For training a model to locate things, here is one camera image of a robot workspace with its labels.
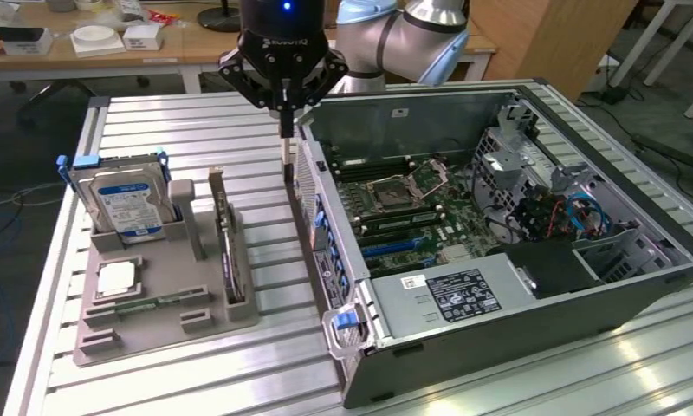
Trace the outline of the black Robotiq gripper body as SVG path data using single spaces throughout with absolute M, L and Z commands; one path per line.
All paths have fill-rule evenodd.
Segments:
M 243 1 L 239 52 L 256 82 L 275 87 L 304 81 L 328 50 L 323 1 Z

